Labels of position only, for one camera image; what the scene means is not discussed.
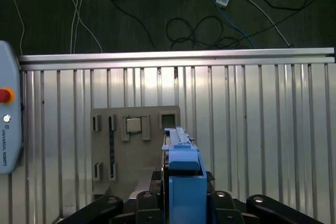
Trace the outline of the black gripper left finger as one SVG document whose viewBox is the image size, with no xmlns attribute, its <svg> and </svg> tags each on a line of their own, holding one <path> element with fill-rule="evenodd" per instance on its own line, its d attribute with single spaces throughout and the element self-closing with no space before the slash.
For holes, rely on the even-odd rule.
<svg viewBox="0 0 336 224">
<path fill-rule="evenodd" d="M 104 195 L 59 223 L 161 223 L 162 211 L 157 193 L 135 191 L 123 201 Z"/>
</svg>

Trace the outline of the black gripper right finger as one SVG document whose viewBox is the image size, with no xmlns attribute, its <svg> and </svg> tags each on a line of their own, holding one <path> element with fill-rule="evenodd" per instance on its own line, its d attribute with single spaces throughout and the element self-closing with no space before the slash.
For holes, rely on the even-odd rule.
<svg viewBox="0 0 336 224">
<path fill-rule="evenodd" d="M 303 214 L 265 195 L 252 195 L 245 202 L 226 191 L 208 194 L 209 223 L 318 223 Z"/>
</svg>

